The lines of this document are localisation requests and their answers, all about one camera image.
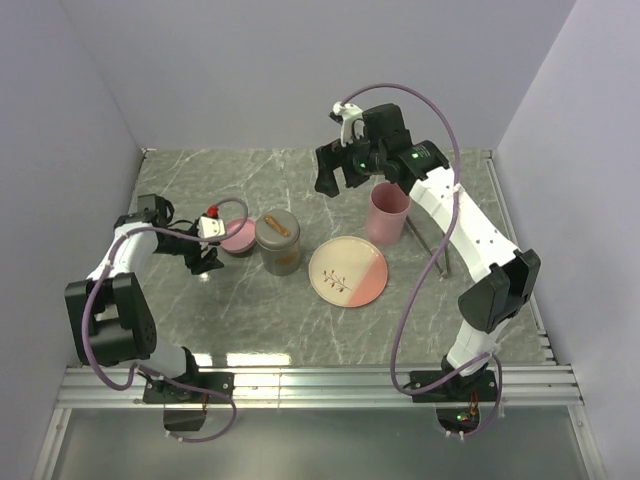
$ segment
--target plate rim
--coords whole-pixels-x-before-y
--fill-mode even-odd
[[[342,239],[353,239],[353,240],[358,240],[359,242],[364,243],[365,245],[368,245],[369,247],[371,247],[375,252],[377,252],[377,254],[382,257],[382,260],[384,261],[384,265],[385,265],[385,273],[386,273],[386,278],[384,281],[384,284],[382,285],[382,288],[380,289],[380,292],[378,292],[378,294],[373,297],[370,301],[368,301],[367,303],[363,303],[362,305],[353,305],[353,306],[349,306],[349,305],[338,305],[334,302],[332,302],[331,300],[329,300],[328,298],[326,298],[322,293],[320,293],[318,291],[318,289],[316,288],[315,284],[313,283],[313,279],[311,278],[311,265],[313,264],[313,259],[316,256],[316,253],[318,253],[318,251],[325,247],[326,245],[328,245],[331,242],[334,242],[336,240],[342,240]],[[342,235],[340,237],[334,237],[334,238],[330,238],[329,240],[327,240],[326,242],[324,242],[323,244],[321,244],[318,248],[315,249],[315,251],[313,252],[313,254],[311,255],[311,258],[309,259],[309,266],[307,268],[307,274],[309,276],[309,283],[311,284],[311,287],[313,288],[313,290],[318,294],[318,296],[320,298],[322,298],[325,302],[330,303],[331,305],[334,305],[336,307],[341,307],[341,308],[359,308],[359,307],[364,307],[365,305],[369,305],[371,302],[373,302],[374,300],[376,300],[380,295],[382,295],[382,292],[384,291],[384,289],[387,286],[387,283],[389,281],[389,264],[387,263],[387,259],[384,256],[384,254],[380,251],[380,249],[378,247],[376,247],[373,243],[371,243],[370,241],[364,239],[364,238],[360,238],[360,237],[354,237],[353,235]]]

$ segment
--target pink plastic cup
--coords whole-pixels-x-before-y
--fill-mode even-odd
[[[410,205],[411,200],[398,185],[376,185],[371,191],[367,223],[364,226],[371,243],[384,247],[396,243],[402,235]]]

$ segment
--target cable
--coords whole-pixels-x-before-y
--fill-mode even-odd
[[[95,354],[93,352],[93,349],[91,348],[91,342],[90,342],[90,339],[89,339],[89,317],[91,316],[91,310],[93,309],[93,304],[94,304],[94,302],[96,300],[98,292],[100,291],[100,287],[102,286],[104,281],[107,279],[107,277],[109,275],[109,272],[113,268],[113,263],[115,261],[116,255],[118,253],[118,249],[120,248],[120,246],[122,246],[122,244],[125,242],[125,240],[127,238],[131,237],[132,235],[136,235],[138,233],[156,232],[156,233],[162,233],[164,235],[170,235],[172,237],[180,238],[182,240],[189,240],[189,241],[193,241],[193,242],[207,242],[207,243],[209,243],[209,242],[220,242],[222,240],[226,240],[228,238],[233,237],[240,230],[242,230],[242,228],[244,227],[245,223],[247,222],[247,219],[249,218],[249,207],[247,206],[247,204],[244,201],[242,201],[239,198],[226,198],[224,200],[221,200],[217,204],[215,204],[215,206],[219,207],[220,205],[223,205],[225,203],[238,203],[238,204],[240,204],[240,206],[243,209],[243,218],[242,218],[242,222],[240,222],[240,225],[235,230],[233,230],[233,232],[227,233],[225,235],[220,235],[220,236],[217,236],[217,237],[209,237],[209,238],[200,238],[200,237],[193,237],[191,235],[186,235],[186,234],[180,233],[180,232],[175,232],[173,230],[168,230],[166,228],[145,226],[145,227],[139,227],[139,228],[131,229],[125,235],[122,235],[119,238],[117,238],[116,241],[113,242],[113,245],[112,245],[112,247],[109,250],[109,253],[107,255],[108,263],[105,265],[104,269],[102,270],[102,273],[100,274],[100,277],[98,277],[98,279],[93,284],[93,287],[91,288],[91,291],[89,292],[89,296],[87,297],[87,302],[84,305],[84,310],[82,312],[82,324],[81,324],[82,346],[84,348],[85,355],[87,356],[87,361],[89,362],[89,365],[91,366],[91,368],[94,371],[94,373],[96,374],[96,376],[102,381],[102,383],[104,383],[109,388],[112,388],[113,390],[118,390],[118,391],[127,390],[133,384],[133,380],[135,378],[136,371],[140,370],[140,371],[142,371],[144,373],[147,373],[149,375],[162,376],[162,377],[164,377],[164,381],[166,381],[167,383],[170,383],[171,385],[174,385],[174,386],[176,386],[178,388],[183,388],[185,390],[189,390],[189,391],[197,392],[197,393],[209,394],[209,395],[212,395],[212,396],[217,397],[217,398],[221,398],[221,399],[226,400],[226,401],[229,402],[229,404],[231,405],[231,408],[233,409],[233,414],[231,416],[231,419],[230,419],[229,423],[220,432],[218,432],[217,434],[211,435],[209,437],[205,437],[203,439],[187,439],[187,438],[183,438],[183,437],[179,437],[179,436],[176,436],[174,434],[171,434],[172,437],[174,437],[174,438],[182,438],[181,441],[184,441],[184,442],[187,442],[187,443],[206,442],[208,440],[213,440],[215,438],[218,438],[221,435],[223,435],[224,433],[226,433],[231,428],[233,423],[235,422],[236,415],[237,415],[237,413],[236,413],[237,408],[236,408],[236,405],[235,405],[233,399],[231,397],[227,396],[227,395],[222,394],[222,393],[214,392],[213,390],[207,390],[207,389],[204,389],[204,388],[193,387],[193,386],[190,386],[190,385],[185,385],[185,384],[180,383],[180,382],[176,382],[175,380],[167,378],[166,376],[162,375],[162,373],[160,373],[160,372],[156,372],[155,370],[152,370],[152,369],[150,369],[148,367],[144,367],[142,365],[138,365],[135,362],[129,368],[129,374],[128,374],[128,377],[127,377],[127,381],[122,385],[120,385],[118,383],[115,383],[113,380],[111,380],[108,377],[108,375],[102,369],[102,367],[100,366],[100,364],[96,360],[96,357],[95,357]]]
[[[181,223],[188,223],[189,225],[193,225],[193,222],[191,220],[176,220],[175,222],[167,225],[167,228],[175,227],[176,225],[179,225]]]
[[[422,95],[421,93],[419,93],[418,91],[414,90],[413,88],[410,87],[406,87],[404,85],[400,85],[397,83],[376,83],[373,85],[369,85],[366,87],[363,87],[359,90],[356,90],[355,92],[353,92],[351,95],[349,95],[348,97],[346,97],[343,101],[342,104],[344,105],[345,103],[349,102],[350,100],[352,100],[353,98],[357,97],[358,95],[360,95],[361,93],[364,92],[368,92],[369,90],[375,90],[378,88],[392,88],[392,89],[396,89],[396,90],[402,90],[403,92],[409,93],[410,95],[413,95],[414,97],[418,98],[419,100],[421,100],[422,102],[426,103],[427,106],[429,106],[431,108],[431,110],[433,110],[435,112],[435,114],[440,118],[440,120],[442,121],[442,124],[444,125],[444,128],[447,131],[447,134],[449,135],[449,138],[451,139],[451,146],[453,147],[453,157],[454,157],[454,161],[451,165],[451,168],[453,170],[453,184],[454,185],[458,185],[460,183],[460,147],[458,146],[458,141],[456,140],[456,136],[453,133],[453,128],[451,127],[451,124],[449,123],[449,121],[447,120],[447,118],[444,116],[444,114],[442,113],[442,111],[436,106],[435,103],[433,103],[431,100],[429,100],[427,97],[425,97],[424,95]],[[415,286],[413,287],[413,290],[411,291],[411,294],[409,295],[409,299],[407,300],[407,304],[404,307],[404,310],[402,311],[402,315],[400,316],[400,321],[398,323],[398,328],[396,330],[396,336],[395,339],[393,341],[393,346],[391,347],[391,364],[390,364],[390,374],[391,374],[391,382],[393,383],[393,386],[395,387],[395,389],[404,394],[404,395],[420,395],[423,393],[427,393],[431,390],[433,390],[434,388],[439,387],[440,385],[442,385],[443,383],[449,381],[451,378],[455,377],[456,375],[458,375],[460,372],[462,372],[463,370],[465,370],[466,368],[474,365],[475,363],[484,360],[490,356],[492,356],[494,358],[494,360],[496,361],[496,365],[498,366],[498,372],[499,372],[499,376],[502,375],[502,366],[500,365],[500,361],[497,359],[497,357],[493,354],[493,353],[483,353],[481,355],[478,355],[477,357],[469,360],[467,363],[461,365],[460,367],[456,368],[455,370],[453,370],[452,372],[450,372],[449,374],[445,375],[444,377],[442,377],[441,379],[439,379],[436,382],[433,382],[430,385],[426,385],[425,387],[419,388],[417,390],[406,390],[405,388],[402,387],[402,385],[400,385],[400,383],[398,382],[398,374],[397,374],[397,361],[398,361],[398,350],[400,349],[400,342],[402,340],[402,334],[404,332],[404,329],[407,325],[407,320],[409,319],[409,313],[411,313],[411,308],[413,307],[413,303],[416,300],[416,297],[418,296],[418,292],[420,291],[420,287],[422,287],[422,284],[424,283],[425,278],[427,278],[427,275],[429,275],[429,273],[431,272],[431,270],[433,269],[434,265],[436,264],[436,262],[438,261],[438,258],[440,257],[440,255],[442,255],[442,253],[444,252],[445,248],[447,247],[449,241],[451,240],[451,236],[453,235],[453,231],[456,228],[456,225],[458,223],[458,216],[460,214],[460,198],[459,198],[459,191],[458,189],[453,190],[453,213],[451,215],[451,223],[449,224],[449,228],[447,228],[447,231],[444,234],[444,237],[442,238],[442,241],[440,242],[440,245],[438,245],[438,248],[436,249],[436,251],[433,253],[433,255],[431,256],[431,259],[429,260],[429,262],[427,262],[427,265],[424,267],[424,270],[422,270],[422,272],[420,273],[420,277],[418,278],[418,281],[416,282]],[[482,430],[484,429],[484,426],[493,419],[493,417],[495,416],[495,411],[497,410],[499,403],[500,403],[500,394],[502,391],[502,380],[500,380],[500,391],[499,391],[499,396],[498,396],[498,400],[496,401],[496,404],[494,405],[494,409],[492,410],[491,414],[489,415],[489,418],[487,419],[487,421],[483,422],[482,425],[480,425],[474,432],[477,432],[478,430]]]

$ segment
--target pink and white plate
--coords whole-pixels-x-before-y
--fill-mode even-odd
[[[322,244],[309,262],[315,291],[339,307],[373,302],[387,284],[389,270],[380,250],[357,237],[338,237]]]

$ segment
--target marble surface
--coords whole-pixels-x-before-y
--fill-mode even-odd
[[[486,152],[463,152],[463,184],[480,208],[506,231],[487,167]],[[142,165],[137,194],[157,193],[171,200],[176,218],[197,218],[216,200],[238,196],[252,218],[284,208],[301,224],[303,260],[288,277],[268,274],[259,252],[246,258],[220,250],[225,268],[192,276],[180,258],[154,255],[140,274],[159,334],[208,354],[214,365],[386,364],[400,312],[428,260],[411,230],[400,242],[381,249],[389,265],[389,282],[372,304],[355,309],[322,300],[309,283],[307,265],[325,241],[353,235],[364,238],[363,225],[374,181],[343,189],[333,199],[316,193],[315,158],[310,150],[151,151]],[[235,206],[221,211],[230,220]],[[418,208],[410,213],[430,246],[442,233]],[[452,275],[433,272],[414,304],[399,355],[401,363],[439,363],[452,345],[461,316],[458,296],[471,279],[454,248]],[[497,349],[507,363],[538,363],[544,355],[530,307],[511,321]]]

